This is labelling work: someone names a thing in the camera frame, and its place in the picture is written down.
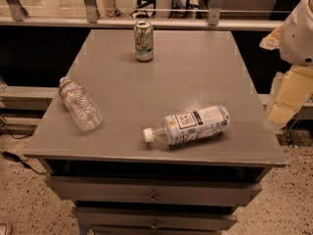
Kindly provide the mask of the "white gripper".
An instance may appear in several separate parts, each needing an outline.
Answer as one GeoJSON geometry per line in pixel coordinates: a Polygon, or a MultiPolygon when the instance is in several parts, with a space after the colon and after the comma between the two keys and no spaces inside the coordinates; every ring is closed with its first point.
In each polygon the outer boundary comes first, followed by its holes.
{"type": "Polygon", "coordinates": [[[300,0],[283,26],[263,37],[259,47],[280,49],[281,58],[292,64],[286,72],[273,78],[270,101],[263,125],[278,131],[298,113],[313,94],[313,11],[312,0],[300,0]]]}

